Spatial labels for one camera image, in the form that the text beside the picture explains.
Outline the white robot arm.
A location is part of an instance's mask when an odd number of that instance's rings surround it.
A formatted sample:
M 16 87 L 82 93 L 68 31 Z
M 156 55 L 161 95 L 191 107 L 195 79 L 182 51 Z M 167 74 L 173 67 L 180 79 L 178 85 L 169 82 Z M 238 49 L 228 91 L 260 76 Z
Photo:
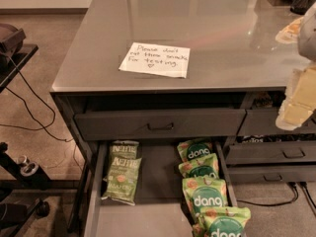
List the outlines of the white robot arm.
M 311 61 L 303 70 L 294 69 L 285 89 L 276 118 L 283 130 L 301 127 L 316 110 L 316 3 L 303 17 L 294 20 L 276 35 L 281 43 L 297 43 L 298 53 Z

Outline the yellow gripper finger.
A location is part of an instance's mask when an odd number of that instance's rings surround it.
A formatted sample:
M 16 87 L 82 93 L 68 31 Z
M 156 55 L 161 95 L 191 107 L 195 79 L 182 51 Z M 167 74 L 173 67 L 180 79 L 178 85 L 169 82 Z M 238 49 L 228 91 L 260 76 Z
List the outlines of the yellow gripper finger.
M 294 69 L 285 89 L 276 118 L 276 126 L 283 130 L 301 127 L 316 110 L 316 65 L 304 70 Z
M 295 19 L 284 27 L 276 35 L 276 41 L 280 43 L 296 43 L 299 35 L 302 17 Z

